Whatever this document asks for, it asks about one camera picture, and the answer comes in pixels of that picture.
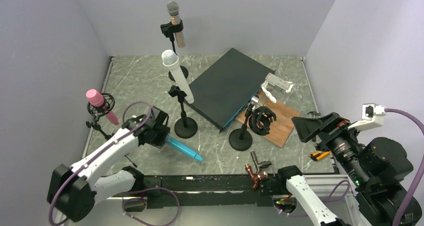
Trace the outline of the short black clip stand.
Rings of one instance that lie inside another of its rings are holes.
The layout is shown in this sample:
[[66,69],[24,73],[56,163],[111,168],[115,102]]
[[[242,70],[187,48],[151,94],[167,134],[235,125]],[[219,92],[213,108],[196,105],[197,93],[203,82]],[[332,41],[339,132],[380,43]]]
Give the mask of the short black clip stand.
[[183,139],[188,139],[193,137],[198,131],[198,125],[196,121],[187,116],[184,108],[184,101],[186,93],[176,85],[172,85],[168,94],[171,97],[177,97],[178,102],[180,103],[181,113],[180,119],[178,119],[174,125],[174,131],[176,135]]

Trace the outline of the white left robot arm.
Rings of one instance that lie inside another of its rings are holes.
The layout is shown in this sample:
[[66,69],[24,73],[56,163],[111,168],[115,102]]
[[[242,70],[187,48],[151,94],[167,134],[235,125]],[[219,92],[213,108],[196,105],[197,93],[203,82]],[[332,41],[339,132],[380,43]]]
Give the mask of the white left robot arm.
[[50,180],[47,202],[68,219],[78,222],[101,201],[127,192],[139,195],[146,187],[145,176],[133,166],[117,173],[106,172],[132,150],[149,144],[161,148],[170,129],[169,115],[153,106],[149,113],[126,120],[102,146],[67,167],[57,166]]

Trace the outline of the glitter copper microphone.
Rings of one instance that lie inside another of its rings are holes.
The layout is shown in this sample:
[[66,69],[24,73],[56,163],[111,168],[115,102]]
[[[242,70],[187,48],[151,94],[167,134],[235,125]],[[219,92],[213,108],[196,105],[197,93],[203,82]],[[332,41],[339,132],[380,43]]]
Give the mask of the glitter copper microphone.
[[[179,5],[175,1],[170,1],[166,5],[167,11],[171,17],[172,25],[177,25],[181,28],[180,24],[182,22],[181,17],[179,15]],[[184,48],[186,46],[185,37],[183,31],[175,32],[175,39],[179,48]]]

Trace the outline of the blue toy microphone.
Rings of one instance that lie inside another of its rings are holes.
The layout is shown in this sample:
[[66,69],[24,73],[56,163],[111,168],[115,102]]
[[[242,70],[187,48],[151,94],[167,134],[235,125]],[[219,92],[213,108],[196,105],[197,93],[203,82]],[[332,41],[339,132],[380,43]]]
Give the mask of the blue toy microphone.
[[200,162],[203,161],[203,158],[196,151],[194,151],[193,149],[191,149],[190,147],[188,147],[187,145],[180,142],[179,140],[177,140],[176,138],[172,137],[169,134],[165,138],[165,143],[190,158],[193,158]]

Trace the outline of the white microphone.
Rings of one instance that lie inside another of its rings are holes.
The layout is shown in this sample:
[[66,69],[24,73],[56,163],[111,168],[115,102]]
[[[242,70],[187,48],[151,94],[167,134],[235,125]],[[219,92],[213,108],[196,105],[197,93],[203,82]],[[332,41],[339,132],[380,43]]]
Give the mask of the white microphone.
[[161,59],[164,67],[171,72],[180,90],[185,92],[185,100],[187,101],[187,103],[193,104],[195,101],[194,95],[181,69],[179,57],[175,54],[173,50],[168,49],[161,54]]

